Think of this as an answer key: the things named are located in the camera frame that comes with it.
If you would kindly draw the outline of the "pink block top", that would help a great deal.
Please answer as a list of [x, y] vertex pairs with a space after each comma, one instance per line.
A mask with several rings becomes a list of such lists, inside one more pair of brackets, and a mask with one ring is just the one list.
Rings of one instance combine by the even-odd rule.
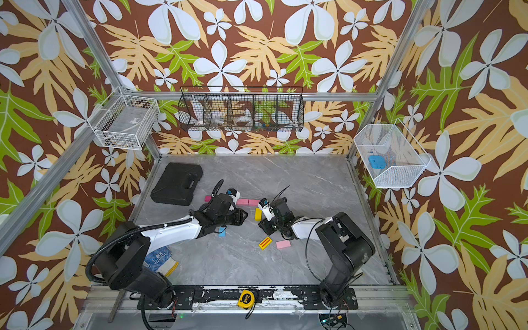
[[238, 206], [248, 206], [249, 200], [248, 199], [238, 199], [236, 204]]

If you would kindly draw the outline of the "blue block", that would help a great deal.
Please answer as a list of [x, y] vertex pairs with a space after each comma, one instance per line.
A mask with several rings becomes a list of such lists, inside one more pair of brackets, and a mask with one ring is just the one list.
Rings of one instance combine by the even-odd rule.
[[221, 230], [218, 233], [218, 236], [219, 237], [224, 237], [226, 235], [226, 233], [225, 233], [226, 229], [227, 229], [226, 227], [222, 227]]

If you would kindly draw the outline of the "yellow red striped block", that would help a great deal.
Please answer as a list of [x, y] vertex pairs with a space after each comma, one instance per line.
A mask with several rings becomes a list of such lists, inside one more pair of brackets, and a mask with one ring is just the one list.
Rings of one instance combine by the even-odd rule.
[[271, 244], [272, 244], [273, 240], [267, 236], [264, 240], [262, 240], [260, 243], [259, 243], [259, 247], [261, 250], [265, 250], [266, 248], [268, 248]]

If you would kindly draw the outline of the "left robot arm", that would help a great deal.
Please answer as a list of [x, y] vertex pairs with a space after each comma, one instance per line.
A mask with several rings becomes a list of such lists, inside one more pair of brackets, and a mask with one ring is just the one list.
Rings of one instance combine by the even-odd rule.
[[220, 228], [241, 226], [247, 217], [230, 195], [221, 193], [180, 219], [145, 226], [127, 221], [91, 255], [85, 274], [93, 283], [139, 293], [143, 301], [167, 309], [175, 304], [175, 290], [165, 275], [144, 265], [147, 255], [181, 241], [218, 234]]

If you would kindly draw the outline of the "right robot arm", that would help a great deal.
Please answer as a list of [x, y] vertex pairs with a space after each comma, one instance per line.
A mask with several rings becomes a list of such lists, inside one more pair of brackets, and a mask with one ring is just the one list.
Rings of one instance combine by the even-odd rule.
[[261, 199], [258, 203], [261, 220], [258, 226], [271, 236], [279, 233], [284, 242], [305, 240], [305, 257], [308, 243], [315, 239], [324, 247], [331, 261], [331, 269], [319, 282], [316, 300], [307, 303], [322, 304], [327, 308], [339, 304], [351, 305], [355, 294], [350, 284], [360, 276], [361, 267], [375, 254], [375, 247], [368, 236], [343, 212], [333, 217], [309, 218], [295, 216], [284, 197]]

